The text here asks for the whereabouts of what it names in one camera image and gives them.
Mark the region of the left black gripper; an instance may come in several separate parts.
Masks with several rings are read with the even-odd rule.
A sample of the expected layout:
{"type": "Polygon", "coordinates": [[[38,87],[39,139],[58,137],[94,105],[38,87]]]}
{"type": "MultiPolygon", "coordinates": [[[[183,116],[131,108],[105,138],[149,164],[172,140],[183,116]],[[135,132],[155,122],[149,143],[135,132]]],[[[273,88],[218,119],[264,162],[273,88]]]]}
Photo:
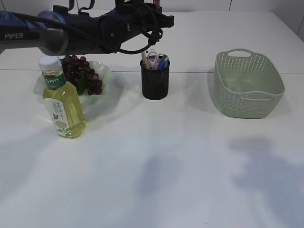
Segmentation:
{"type": "Polygon", "coordinates": [[[117,0],[115,8],[98,17],[98,38],[103,53],[138,54],[154,46],[163,36],[163,28],[174,26],[174,16],[143,0],[117,0]],[[121,45],[142,34],[148,44],[139,50],[125,50],[121,45]]]}

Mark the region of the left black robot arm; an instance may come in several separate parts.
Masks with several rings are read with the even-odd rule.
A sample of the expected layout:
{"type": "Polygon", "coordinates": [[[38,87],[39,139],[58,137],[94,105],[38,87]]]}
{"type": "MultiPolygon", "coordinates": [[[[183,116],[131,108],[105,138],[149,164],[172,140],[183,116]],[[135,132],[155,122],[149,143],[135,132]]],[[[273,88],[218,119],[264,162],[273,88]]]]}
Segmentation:
{"type": "Polygon", "coordinates": [[[157,0],[117,0],[113,10],[91,17],[95,2],[72,13],[69,6],[55,5],[37,16],[2,10],[0,12],[0,48],[38,48],[48,56],[111,54],[135,55],[139,50],[125,50],[121,45],[138,36],[147,38],[145,51],[163,36],[164,28],[174,25],[174,16],[164,15],[157,0]]]}

